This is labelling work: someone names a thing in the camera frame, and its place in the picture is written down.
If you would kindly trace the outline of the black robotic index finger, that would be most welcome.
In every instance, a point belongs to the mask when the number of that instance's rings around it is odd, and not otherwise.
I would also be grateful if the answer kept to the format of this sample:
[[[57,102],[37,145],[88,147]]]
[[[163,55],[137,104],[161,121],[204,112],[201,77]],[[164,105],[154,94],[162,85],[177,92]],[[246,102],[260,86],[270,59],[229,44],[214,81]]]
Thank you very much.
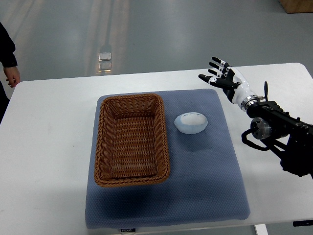
[[[217,78],[225,78],[223,71],[216,71],[216,70],[208,69],[208,72]]]

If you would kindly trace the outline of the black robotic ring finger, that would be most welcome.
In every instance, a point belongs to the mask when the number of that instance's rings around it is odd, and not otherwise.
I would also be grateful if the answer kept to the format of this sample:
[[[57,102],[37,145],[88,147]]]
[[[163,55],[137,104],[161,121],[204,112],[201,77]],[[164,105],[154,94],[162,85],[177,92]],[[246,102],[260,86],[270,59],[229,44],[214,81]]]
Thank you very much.
[[[217,57],[213,56],[211,59],[213,61],[211,63],[211,66],[214,67],[214,68],[219,68],[219,67],[221,67],[221,68],[228,68],[228,67],[231,66],[228,62],[226,62],[226,61],[224,61],[222,59],[219,59]]]

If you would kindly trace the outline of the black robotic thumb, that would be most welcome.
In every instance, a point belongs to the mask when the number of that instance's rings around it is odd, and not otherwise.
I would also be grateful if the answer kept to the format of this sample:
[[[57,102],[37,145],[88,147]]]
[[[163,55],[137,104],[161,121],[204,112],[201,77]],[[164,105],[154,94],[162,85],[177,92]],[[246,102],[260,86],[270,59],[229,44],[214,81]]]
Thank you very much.
[[[236,89],[238,88],[238,84],[234,83],[232,81],[228,81],[226,79],[222,78],[216,78],[213,76],[207,76],[204,74],[199,74],[198,78],[200,78],[202,81],[210,84],[211,86],[221,88],[221,89]]]

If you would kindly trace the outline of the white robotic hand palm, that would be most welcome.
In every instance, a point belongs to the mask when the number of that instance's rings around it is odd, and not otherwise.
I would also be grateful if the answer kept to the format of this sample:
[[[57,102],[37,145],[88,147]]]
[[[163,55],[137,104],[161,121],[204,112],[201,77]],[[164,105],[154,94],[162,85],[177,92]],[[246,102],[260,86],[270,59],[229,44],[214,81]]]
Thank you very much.
[[[226,80],[238,85],[233,90],[223,89],[231,103],[237,104],[241,109],[247,109],[249,103],[256,102],[256,93],[250,89],[249,83],[237,68],[228,67],[226,72],[223,72],[223,75]]]

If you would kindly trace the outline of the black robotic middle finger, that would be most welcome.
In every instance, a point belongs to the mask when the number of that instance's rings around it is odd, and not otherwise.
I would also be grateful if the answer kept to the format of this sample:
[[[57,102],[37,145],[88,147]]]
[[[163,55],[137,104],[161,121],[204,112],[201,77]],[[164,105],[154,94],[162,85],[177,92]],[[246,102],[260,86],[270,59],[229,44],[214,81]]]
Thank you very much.
[[[226,73],[229,71],[229,64],[227,62],[222,62],[221,64],[215,64],[213,62],[209,62],[209,65],[215,69],[217,69],[220,73]]]

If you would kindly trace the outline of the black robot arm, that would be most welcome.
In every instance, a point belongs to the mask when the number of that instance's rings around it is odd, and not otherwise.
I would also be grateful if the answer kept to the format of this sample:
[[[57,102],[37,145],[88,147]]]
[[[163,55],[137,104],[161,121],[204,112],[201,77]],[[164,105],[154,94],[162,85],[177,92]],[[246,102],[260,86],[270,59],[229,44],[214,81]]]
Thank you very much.
[[[242,142],[260,151],[272,151],[284,171],[299,177],[313,174],[313,126],[293,118],[275,101],[268,99],[268,84],[264,95],[253,92],[245,77],[226,61],[212,57],[209,75],[199,78],[221,88],[227,99],[237,104],[252,119],[250,128],[241,135]]]

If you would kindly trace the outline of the bystander's hand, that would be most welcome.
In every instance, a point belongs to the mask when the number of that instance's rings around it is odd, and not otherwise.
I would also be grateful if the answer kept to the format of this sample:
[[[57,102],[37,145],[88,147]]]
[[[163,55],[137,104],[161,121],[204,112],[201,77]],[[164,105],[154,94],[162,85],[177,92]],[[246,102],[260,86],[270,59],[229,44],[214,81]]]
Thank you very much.
[[[21,81],[20,72],[17,66],[3,68],[4,74],[6,76],[6,81],[11,88],[16,87]]]

